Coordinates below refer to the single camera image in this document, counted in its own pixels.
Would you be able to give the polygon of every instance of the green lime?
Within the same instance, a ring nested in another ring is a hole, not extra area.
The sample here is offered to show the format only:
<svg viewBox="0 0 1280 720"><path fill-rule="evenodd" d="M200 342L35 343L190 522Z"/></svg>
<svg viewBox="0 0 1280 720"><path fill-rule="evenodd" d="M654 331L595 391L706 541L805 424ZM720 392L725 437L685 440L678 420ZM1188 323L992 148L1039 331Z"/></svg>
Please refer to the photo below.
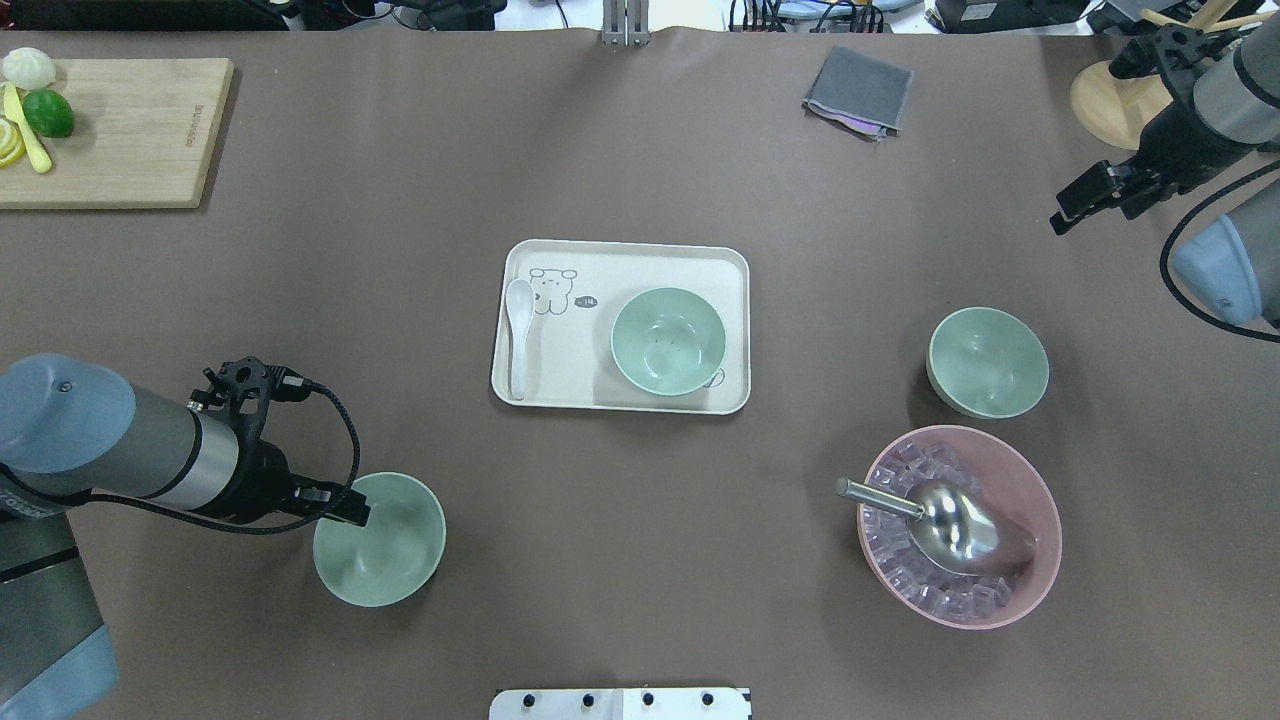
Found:
<svg viewBox="0 0 1280 720"><path fill-rule="evenodd" d="M32 90L22 99L22 113L36 135L67 137L76 129L76 114L67 99L52 90Z"/></svg>

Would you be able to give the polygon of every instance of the bowl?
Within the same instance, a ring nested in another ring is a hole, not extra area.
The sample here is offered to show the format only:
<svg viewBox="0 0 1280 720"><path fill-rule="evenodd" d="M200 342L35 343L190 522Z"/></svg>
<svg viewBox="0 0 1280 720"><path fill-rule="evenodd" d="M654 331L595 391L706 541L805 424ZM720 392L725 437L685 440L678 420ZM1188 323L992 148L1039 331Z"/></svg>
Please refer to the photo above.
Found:
<svg viewBox="0 0 1280 720"><path fill-rule="evenodd" d="M983 420L1021 415L1048 388L1044 346L1021 320L995 307L965 307L943 318L924 366L943 402Z"/></svg>
<svg viewBox="0 0 1280 720"><path fill-rule="evenodd" d="M399 602L421 588L444 553L444 510L426 486L401 473L374 473L352 486L369 500L361 528L321 519L311 541L329 592L361 607Z"/></svg>
<svg viewBox="0 0 1280 720"><path fill-rule="evenodd" d="M909 442L919 448L938 443L948 445L969 473L982 483L983 502L1027 528L1036 537L1036 557L1016 575L1012 594L1004 607L992 615L968 623L946 620L916 607L893 587L872 552L870 532L860 509L858 537L872 571L902 605L950 628L992 630L1025 618L1048 594L1062 564L1062 523L1044 480L1025 457L995 436L961 425L931 425L906 433L890 443L872 462L865 482L873 484L876 468Z"/></svg>
<svg viewBox="0 0 1280 720"><path fill-rule="evenodd" d="M700 296L659 287L632 297L613 320L613 361L632 384L663 396L687 395L716 377L724 360L724 322Z"/></svg>

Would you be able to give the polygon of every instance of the garlic bulb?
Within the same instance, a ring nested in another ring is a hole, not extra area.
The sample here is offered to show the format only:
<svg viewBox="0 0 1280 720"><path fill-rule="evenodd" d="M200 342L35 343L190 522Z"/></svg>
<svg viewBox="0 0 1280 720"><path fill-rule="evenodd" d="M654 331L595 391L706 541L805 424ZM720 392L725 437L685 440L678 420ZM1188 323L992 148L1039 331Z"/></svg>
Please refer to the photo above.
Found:
<svg viewBox="0 0 1280 720"><path fill-rule="evenodd" d="M4 56L4 77L23 90L40 90L54 82L54 61L35 47L18 47Z"/></svg>

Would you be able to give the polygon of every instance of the pink bowl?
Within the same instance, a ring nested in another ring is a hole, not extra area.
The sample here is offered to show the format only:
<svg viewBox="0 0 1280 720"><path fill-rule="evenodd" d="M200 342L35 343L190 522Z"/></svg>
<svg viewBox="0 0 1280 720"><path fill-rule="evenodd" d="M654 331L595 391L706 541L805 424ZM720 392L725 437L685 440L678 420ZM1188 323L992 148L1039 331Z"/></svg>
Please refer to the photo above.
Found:
<svg viewBox="0 0 1280 720"><path fill-rule="evenodd" d="M1044 480L1036 471L1036 468L1032 468L1025 457L995 436L961 425L931 425L911 430L891 442L876 457L876 462L872 462L865 482L870 482L876 465L879 465L908 441L914 442L918 447L929 447L940 442L950 445L956 451L956 456L982 483L983 502L1004 512L1036 536L1036 557L1018 575L1018 584L1009 603L996 610L995 614L969 623L943 620L911 605L888 584L884 573L881 571L872 555L870 546L867 543L868 533L863 514L858 512L858 537L863 546L863 553L879 582L893 593L893 597L915 612L934 623L961 630L993 630L1020 620L1036 610L1036 606L1048 594L1048 589L1053 587L1057 569L1062 564L1062 523L1059 520L1053 496L1050 495L1048 487L1044 486Z"/></svg>

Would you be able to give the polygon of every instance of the white bracket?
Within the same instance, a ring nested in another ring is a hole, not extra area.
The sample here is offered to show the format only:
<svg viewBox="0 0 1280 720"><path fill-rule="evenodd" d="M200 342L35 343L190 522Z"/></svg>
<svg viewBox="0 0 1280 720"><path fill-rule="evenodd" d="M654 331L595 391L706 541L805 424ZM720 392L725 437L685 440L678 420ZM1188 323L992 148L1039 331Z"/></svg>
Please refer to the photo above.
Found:
<svg viewBox="0 0 1280 720"><path fill-rule="evenodd" d="M746 688L502 691L489 720L751 720Z"/></svg>
<svg viewBox="0 0 1280 720"><path fill-rule="evenodd" d="M600 40L605 45L648 45L649 0L604 0Z"/></svg>

